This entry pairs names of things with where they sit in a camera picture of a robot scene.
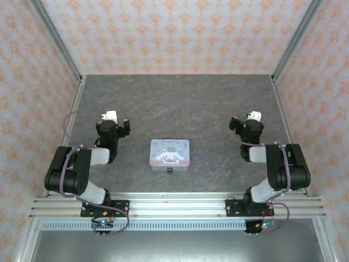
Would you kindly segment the cartoon print tin box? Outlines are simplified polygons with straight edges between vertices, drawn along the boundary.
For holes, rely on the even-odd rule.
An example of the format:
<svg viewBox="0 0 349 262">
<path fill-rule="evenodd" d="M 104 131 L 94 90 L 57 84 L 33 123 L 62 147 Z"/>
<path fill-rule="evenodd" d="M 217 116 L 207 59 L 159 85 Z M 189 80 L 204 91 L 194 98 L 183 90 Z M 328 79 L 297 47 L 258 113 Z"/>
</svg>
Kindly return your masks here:
<svg viewBox="0 0 349 262">
<path fill-rule="evenodd" d="M 149 153 L 149 165 L 153 171 L 188 171 L 190 142 L 187 139 L 153 139 Z"/>
</svg>

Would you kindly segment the grey metal sheet shelf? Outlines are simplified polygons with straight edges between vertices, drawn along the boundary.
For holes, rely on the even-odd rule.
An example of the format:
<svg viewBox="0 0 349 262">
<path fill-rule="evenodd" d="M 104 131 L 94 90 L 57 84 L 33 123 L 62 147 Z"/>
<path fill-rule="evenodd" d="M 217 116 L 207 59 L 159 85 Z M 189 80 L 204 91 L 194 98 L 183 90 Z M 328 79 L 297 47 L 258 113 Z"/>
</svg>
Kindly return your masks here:
<svg viewBox="0 0 349 262">
<path fill-rule="evenodd" d="M 288 228 L 249 237 L 242 231 L 42 231 L 32 262 L 323 262 L 315 234 Z"/>
</svg>

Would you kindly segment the aluminium table side rail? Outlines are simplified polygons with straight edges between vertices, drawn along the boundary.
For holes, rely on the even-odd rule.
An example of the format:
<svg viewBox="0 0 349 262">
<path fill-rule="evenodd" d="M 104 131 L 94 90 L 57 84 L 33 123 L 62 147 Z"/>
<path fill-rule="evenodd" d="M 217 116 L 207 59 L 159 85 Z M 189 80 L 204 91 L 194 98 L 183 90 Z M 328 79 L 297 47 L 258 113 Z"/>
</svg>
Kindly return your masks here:
<svg viewBox="0 0 349 262">
<path fill-rule="evenodd" d="M 73 102 L 71 104 L 69 113 L 73 111 L 77 111 L 79 108 L 79 103 L 80 103 L 82 92 L 85 86 L 86 78 L 87 78 L 87 75 L 82 75 L 82 78 L 77 82 Z M 68 135 L 71 135 L 71 132 L 74 126 L 74 121 L 75 121 L 75 114 L 72 114 L 68 117 L 68 119 L 65 122 L 65 130 L 68 133 Z M 59 145 L 67 146 L 69 141 L 70 139 L 67 138 L 67 136 L 63 133 Z"/>
<path fill-rule="evenodd" d="M 277 119 L 276 119 L 276 124 L 273 124 L 273 128 L 277 128 L 277 134 L 274 134 L 272 137 L 275 139 L 276 142 L 280 142 L 281 144 L 293 144 L 294 141 L 291 136 L 290 128 L 287 123 L 285 111 L 281 102 L 280 94 L 277 88 L 277 85 L 273 78 L 270 78 L 272 89 L 274 92 L 274 96 L 276 99 L 277 103 Z"/>
</svg>

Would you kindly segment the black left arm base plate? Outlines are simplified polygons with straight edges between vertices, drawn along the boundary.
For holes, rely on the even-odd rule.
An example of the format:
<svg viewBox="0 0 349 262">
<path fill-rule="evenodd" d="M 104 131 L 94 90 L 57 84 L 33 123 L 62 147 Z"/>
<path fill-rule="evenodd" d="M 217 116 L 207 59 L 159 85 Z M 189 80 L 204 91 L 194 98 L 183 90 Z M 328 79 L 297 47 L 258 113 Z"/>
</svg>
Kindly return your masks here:
<svg viewBox="0 0 349 262">
<path fill-rule="evenodd" d="M 125 213 L 129 213 L 129 200 L 111 200 L 109 203 L 109 207 L 117 208 Z M 124 215 L 121 214 L 119 211 L 110 210 L 110 209 L 102 209 L 100 207 L 96 207 L 93 205 L 87 205 L 82 204 L 81 217 L 89 217 L 89 218 L 95 218 L 95 217 L 123 217 Z"/>
</svg>

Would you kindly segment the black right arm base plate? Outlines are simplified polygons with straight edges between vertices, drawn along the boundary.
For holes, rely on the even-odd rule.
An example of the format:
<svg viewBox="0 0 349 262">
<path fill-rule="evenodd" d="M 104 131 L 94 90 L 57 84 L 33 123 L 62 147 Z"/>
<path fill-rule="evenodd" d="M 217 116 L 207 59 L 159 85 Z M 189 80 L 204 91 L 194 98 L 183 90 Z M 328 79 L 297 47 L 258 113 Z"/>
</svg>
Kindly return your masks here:
<svg viewBox="0 0 349 262">
<path fill-rule="evenodd" d="M 243 200 L 227 199 L 225 201 L 227 217 L 265 217 L 274 216 L 274 211 L 265 203 L 251 202 L 246 204 Z"/>
</svg>

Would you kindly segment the long aluminium mounting rail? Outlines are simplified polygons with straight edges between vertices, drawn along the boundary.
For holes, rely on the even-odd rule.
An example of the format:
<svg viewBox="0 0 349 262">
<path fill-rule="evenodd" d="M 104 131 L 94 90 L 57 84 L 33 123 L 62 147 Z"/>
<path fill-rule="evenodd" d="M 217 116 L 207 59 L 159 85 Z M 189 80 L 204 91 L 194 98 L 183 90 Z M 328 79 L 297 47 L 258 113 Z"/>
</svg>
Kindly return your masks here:
<svg viewBox="0 0 349 262">
<path fill-rule="evenodd" d="M 129 216 L 132 219 L 226 219 L 226 199 L 241 199 L 241 192 L 204 193 L 111 193 L 116 200 L 129 200 Z M 274 207 L 275 218 L 292 219 L 326 218 L 326 210 L 320 197 L 307 196 L 305 192 L 293 191 L 276 199 L 281 205 Z M 81 203 L 64 198 L 57 193 L 49 193 L 45 198 L 34 199 L 29 213 L 31 219 L 71 219 L 78 218 Z"/>
</svg>

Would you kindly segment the aluminium frame post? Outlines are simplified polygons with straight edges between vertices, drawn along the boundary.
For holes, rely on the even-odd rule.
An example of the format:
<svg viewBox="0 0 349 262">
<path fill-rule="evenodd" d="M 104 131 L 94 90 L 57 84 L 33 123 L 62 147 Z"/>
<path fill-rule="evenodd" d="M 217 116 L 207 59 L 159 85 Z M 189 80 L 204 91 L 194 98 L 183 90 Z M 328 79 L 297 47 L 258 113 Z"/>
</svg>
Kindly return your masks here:
<svg viewBox="0 0 349 262">
<path fill-rule="evenodd" d="M 286 47 L 286 50 L 282 54 L 282 57 L 278 65 L 276 66 L 274 73 L 270 76 L 272 83 L 276 83 L 277 80 L 281 77 L 282 72 L 288 65 L 290 59 L 296 51 L 299 43 L 303 39 L 304 34 L 308 30 L 323 1 L 324 0 L 311 0 L 309 7 L 307 8 L 303 18 L 298 24 L 296 31 L 291 37 L 291 40 Z"/>
<path fill-rule="evenodd" d="M 36 12 L 38 18 L 41 20 L 41 23 L 43 24 L 46 32 L 48 33 L 49 37 L 54 43 L 58 53 L 62 57 L 66 66 L 68 67 L 70 74 L 77 82 L 80 82 L 82 79 L 82 75 L 79 72 L 77 65 L 75 64 L 72 56 L 70 55 L 68 48 L 66 47 L 56 26 L 50 18 L 49 13 L 47 12 L 43 2 L 41 0 L 28 0 L 28 2 Z"/>
</svg>

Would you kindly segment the aluminium lower frame bar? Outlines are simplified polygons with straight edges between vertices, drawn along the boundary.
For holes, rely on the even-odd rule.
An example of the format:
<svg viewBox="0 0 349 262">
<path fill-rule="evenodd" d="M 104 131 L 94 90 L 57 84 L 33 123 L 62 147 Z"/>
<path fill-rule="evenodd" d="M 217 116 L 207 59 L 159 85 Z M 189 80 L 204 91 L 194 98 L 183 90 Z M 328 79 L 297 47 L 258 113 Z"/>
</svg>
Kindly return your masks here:
<svg viewBox="0 0 349 262">
<path fill-rule="evenodd" d="M 313 218 L 313 226 L 324 262 L 343 262 L 328 218 Z"/>
<path fill-rule="evenodd" d="M 22 235 L 14 262 L 31 262 L 35 246 L 39 237 L 41 219 L 29 220 Z"/>
</svg>

